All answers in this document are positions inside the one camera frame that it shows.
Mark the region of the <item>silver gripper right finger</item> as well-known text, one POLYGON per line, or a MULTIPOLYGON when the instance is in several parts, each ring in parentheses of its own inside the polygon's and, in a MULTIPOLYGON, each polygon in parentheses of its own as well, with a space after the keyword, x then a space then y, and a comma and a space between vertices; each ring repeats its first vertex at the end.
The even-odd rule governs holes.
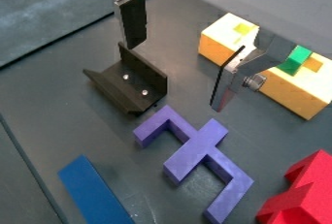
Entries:
POLYGON ((295 42, 262 28, 255 48, 243 45, 220 67, 211 97, 211 107, 220 112, 242 87, 258 91, 267 81, 262 72, 280 65, 298 46, 295 42))

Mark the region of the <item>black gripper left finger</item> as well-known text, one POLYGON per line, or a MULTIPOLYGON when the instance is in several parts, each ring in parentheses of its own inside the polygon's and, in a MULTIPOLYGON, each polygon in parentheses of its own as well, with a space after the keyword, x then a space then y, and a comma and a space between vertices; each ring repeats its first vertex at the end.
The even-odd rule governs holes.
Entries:
POLYGON ((129 49, 147 40, 147 0, 114 0, 124 40, 129 49))

